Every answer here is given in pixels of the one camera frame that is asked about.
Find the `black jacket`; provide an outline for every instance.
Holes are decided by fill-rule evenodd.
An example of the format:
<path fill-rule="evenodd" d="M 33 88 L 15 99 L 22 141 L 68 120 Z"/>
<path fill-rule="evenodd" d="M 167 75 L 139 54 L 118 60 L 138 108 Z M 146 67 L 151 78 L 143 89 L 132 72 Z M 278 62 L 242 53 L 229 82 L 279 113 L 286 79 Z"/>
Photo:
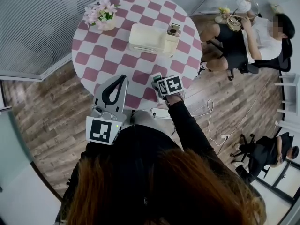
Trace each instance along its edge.
<path fill-rule="evenodd" d="M 287 152 L 292 147 L 293 143 L 293 136 L 289 135 L 289 132 L 280 135 L 282 139 L 281 153 L 283 161 L 285 160 Z M 262 164 L 272 165 L 277 163 L 277 137 L 269 138 L 267 136 L 263 136 L 261 139 L 257 140 L 256 144 L 261 144 L 264 147 L 263 152 L 261 152 L 262 158 L 259 159 Z"/>
<path fill-rule="evenodd" d="M 192 149 L 206 158 L 211 169 L 218 176 L 232 173 L 216 156 L 203 131 L 191 117 L 183 102 L 173 104 L 169 109 L 169 114 L 184 150 Z M 178 145 L 164 133 L 150 127 L 134 125 L 122 130 L 114 145 L 88 143 L 81 159 L 94 159 L 97 156 L 100 156 L 100 159 L 106 159 L 109 156 L 113 164 L 114 175 L 118 178 L 119 186 L 116 196 L 119 205 L 124 211 L 133 209 L 136 215 L 141 215 L 144 211 L 144 199 L 147 197 L 149 169 L 155 163 L 160 150 L 172 148 L 179 149 Z M 68 207 L 72 202 L 78 183 L 77 167 L 78 164 L 72 172 L 70 182 L 67 183 L 69 188 L 63 196 L 62 207 Z"/>

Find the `pink checkered tablecloth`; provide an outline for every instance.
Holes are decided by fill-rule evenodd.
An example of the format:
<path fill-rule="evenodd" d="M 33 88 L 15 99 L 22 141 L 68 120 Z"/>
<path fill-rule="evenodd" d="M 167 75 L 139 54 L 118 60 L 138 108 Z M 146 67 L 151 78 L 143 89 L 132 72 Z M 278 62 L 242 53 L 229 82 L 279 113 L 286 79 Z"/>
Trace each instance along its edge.
<path fill-rule="evenodd" d="M 73 39 L 75 71 L 92 94 L 107 79 L 125 74 L 129 79 L 125 106 L 129 109 L 156 107 L 158 99 L 151 87 L 151 74 L 180 75 L 188 88 L 199 70 L 202 56 L 200 37 L 187 13 L 170 0 L 111 0 L 120 4 L 116 28 L 100 31 L 81 21 Z M 142 23 L 168 29 L 180 25 L 180 41 L 173 57 L 131 51 L 128 48 L 131 26 Z"/>

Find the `black chair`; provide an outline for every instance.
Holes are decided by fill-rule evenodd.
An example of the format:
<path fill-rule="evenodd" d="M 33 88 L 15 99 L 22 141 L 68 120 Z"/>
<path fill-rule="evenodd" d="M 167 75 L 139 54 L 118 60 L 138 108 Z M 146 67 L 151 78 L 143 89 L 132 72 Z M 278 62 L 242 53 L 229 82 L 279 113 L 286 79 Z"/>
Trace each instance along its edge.
<path fill-rule="evenodd" d="M 244 144 L 245 144 L 245 145 L 249 145 L 249 143 L 247 142 L 247 140 L 246 140 L 246 138 L 245 138 L 245 136 L 244 136 L 243 134 L 242 134 L 240 137 L 244 140 Z M 251 143 L 254 143 L 254 142 L 255 142 L 255 135 L 251 133 L 251 134 L 250 134 L 250 137 L 252 137 L 252 138 L 251 138 L 251 141 L 250 141 L 250 144 L 251 144 Z M 242 155 L 242 154 L 244 154 L 244 155 L 243 155 L 243 158 L 242 158 L 241 162 L 244 162 L 244 160 L 245 160 L 245 158 L 246 158 L 246 156 L 247 156 L 247 157 L 249 158 L 248 167 L 251 167 L 254 158 L 253 158 L 252 156 L 250 156 L 250 154 L 245 153 L 245 152 L 239 152 L 239 153 L 237 153 L 237 154 L 231 153 L 230 156 L 235 158 L 235 157 L 237 157 L 237 156 L 239 156 L 239 155 Z M 265 177 L 267 176 L 267 174 L 268 174 L 268 172 L 269 172 L 269 169 L 270 169 L 270 167 L 268 167 L 268 169 L 262 168 L 262 171 L 265 173 L 265 175 L 264 175 L 263 178 L 265 178 Z"/>
<path fill-rule="evenodd" d="M 223 48 L 219 45 L 217 45 L 213 41 L 209 41 L 208 43 L 213 44 L 217 49 L 219 49 L 221 52 L 223 52 Z M 278 57 L 271 59 L 271 60 L 256 60 L 254 63 L 249 64 L 245 63 L 243 66 L 238 67 L 237 69 L 240 71 L 240 73 L 252 73 L 252 74 L 258 74 L 259 68 L 272 68 L 276 69 L 281 72 L 289 72 L 291 70 L 291 56 L 293 54 L 293 47 L 292 43 L 289 39 L 284 39 L 282 41 L 282 50 Z M 230 70 L 231 75 L 228 76 L 228 79 L 230 81 L 234 78 L 234 71 L 233 69 Z"/>

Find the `seated person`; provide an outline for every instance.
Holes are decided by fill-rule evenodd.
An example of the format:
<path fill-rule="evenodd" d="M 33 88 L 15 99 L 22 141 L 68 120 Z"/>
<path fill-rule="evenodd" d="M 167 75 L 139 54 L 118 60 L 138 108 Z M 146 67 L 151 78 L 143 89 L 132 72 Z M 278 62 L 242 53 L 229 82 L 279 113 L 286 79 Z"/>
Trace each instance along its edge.
<path fill-rule="evenodd" d="M 248 17 L 241 20 L 243 30 L 232 31 L 227 24 L 214 24 L 206 27 L 200 35 L 202 42 L 217 39 L 223 43 L 224 53 L 219 59 L 202 61 L 200 74 L 203 70 L 222 71 L 239 68 L 245 63 L 255 60 L 271 60 L 281 53 L 282 39 L 292 39 L 295 27 L 284 14 L 276 14 L 273 21 L 256 17 L 251 23 Z"/>
<path fill-rule="evenodd" d="M 237 174 L 246 182 L 251 183 L 259 175 L 264 166 L 276 167 L 282 164 L 285 158 L 295 159 L 299 154 L 297 146 L 292 147 L 293 136 L 284 133 L 275 138 L 263 136 L 256 143 L 240 145 L 237 143 L 235 148 L 242 152 L 249 153 L 252 157 L 252 164 L 249 165 L 249 173 L 242 166 L 243 162 L 233 161 Z"/>

